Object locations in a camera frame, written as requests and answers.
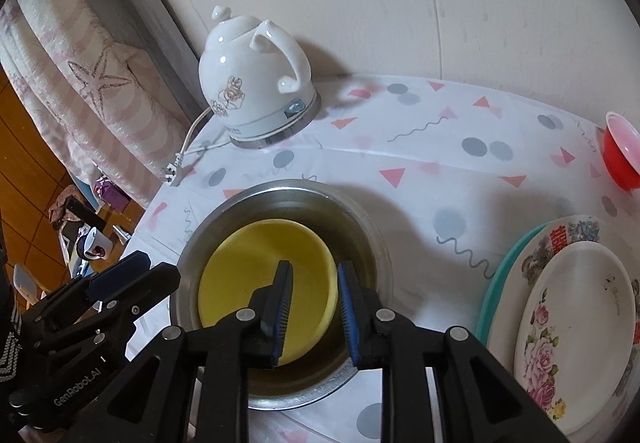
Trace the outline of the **yellow plastic bowl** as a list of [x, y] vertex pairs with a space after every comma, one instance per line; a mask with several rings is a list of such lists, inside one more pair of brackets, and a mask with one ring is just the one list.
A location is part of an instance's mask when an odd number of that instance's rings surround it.
[[272, 283], [278, 263], [293, 267], [293, 294], [281, 365], [306, 355], [324, 336], [337, 304], [331, 252], [309, 227], [268, 218], [242, 227], [214, 251], [198, 285], [198, 316], [210, 327], [247, 307], [258, 288]]

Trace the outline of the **stainless steel bowl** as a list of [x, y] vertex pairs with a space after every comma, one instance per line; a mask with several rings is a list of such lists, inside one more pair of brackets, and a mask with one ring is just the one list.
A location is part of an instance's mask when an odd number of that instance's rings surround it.
[[[237, 229], [266, 218], [285, 218], [318, 234], [337, 263], [354, 264], [358, 281], [393, 298], [390, 255], [382, 234], [345, 186], [289, 180], [262, 183], [226, 200], [195, 229], [177, 263], [181, 281], [171, 293], [171, 322], [186, 331], [202, 327], [198, 317], [198, 281], [214, 250]], [[341, 311], [328, 331], [305, 355], [273, 371], [252, 371], [248, 405], [258, 411], [283, 411], [320, 401], [357, 374], [345, 345]]]

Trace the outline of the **pink striped starfish curtain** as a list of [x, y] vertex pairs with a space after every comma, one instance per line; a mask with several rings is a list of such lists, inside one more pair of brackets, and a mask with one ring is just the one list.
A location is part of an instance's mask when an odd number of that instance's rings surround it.
[[71, 174], [149, 206], [190, 121], [147, 50], [115, 41], [87, 0], [6, 0], [1, 65]]

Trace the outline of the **white ceramic electric kettle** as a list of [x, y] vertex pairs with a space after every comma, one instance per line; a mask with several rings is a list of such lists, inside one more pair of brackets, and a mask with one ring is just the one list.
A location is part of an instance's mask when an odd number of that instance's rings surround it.
[[213, 29], [198, 63], [207, 104], [231, 143], [265, 148], [302, 131], [321, 98], [303, 49], [272, 20], [213, 9]]

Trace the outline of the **white mug on floor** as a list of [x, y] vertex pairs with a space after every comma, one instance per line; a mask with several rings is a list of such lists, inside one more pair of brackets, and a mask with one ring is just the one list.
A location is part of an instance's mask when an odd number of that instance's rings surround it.
[[76, 243], [76, 253], [85, 261], [106, 260], [113, 250], [113, 243], [96, 227], [81, 235]]

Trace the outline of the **turquoise plastic plate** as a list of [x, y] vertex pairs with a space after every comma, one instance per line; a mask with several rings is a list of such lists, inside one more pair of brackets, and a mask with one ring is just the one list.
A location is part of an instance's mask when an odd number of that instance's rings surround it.
[[489, 286], [484, 296], [482, 307], [480, 308], [480, 315], [478, 315], [477, 323], [475, 326], [475, 337], [477, 337], [483, 345], [486, 345], [489, 337], [489, 330], [494, 319], [498, 303], [500, 301], [501, 293], [503, 290], [506, 278], [509, 276], [513, 264], [520, 253], [524, 250], [526, 245], [536, 235], [538, 235], [542, 229], [546, 226], [546, 223], [542, 223], [536, 226], [531, 231], [527, 232], [521, 237], [511, 248], [500, 262], [495, 271], [494, 276], [491, 277]]

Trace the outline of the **red plastic bowl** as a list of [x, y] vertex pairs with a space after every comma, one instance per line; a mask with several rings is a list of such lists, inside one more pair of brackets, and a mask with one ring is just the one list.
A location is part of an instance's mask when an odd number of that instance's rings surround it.
[[625, 192], [640, 187], [639, 131], [621, 114], [605, 116], [603, 161], [613, 181]]

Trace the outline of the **white plate pink roses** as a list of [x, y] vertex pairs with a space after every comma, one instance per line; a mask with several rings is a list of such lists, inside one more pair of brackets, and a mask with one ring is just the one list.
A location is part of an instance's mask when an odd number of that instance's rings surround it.
[[616, 254], [578, 241], [538, 277], [515, 342], [513, 376], [566, 435], [612, 397], [634, 341], [636, 302]]

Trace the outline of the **white patterned tablecloth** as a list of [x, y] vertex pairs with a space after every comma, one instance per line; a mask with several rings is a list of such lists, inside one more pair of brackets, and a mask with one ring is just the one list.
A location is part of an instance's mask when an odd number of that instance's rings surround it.
[[131, 248], [176, 262], [210, 212], [260, 183], [345, 186], [390, 254], [393, 308], [425, 327], [474, 331], [498, 265], [536, 226], [593, 215], [639, 248], [639, 199], [606, 171], [600, 124], [454, 82], [357, 77], [320, 92], [326, 111], [265, 150], [220, 146], [205, 128], [188, 174], [157, 193]]

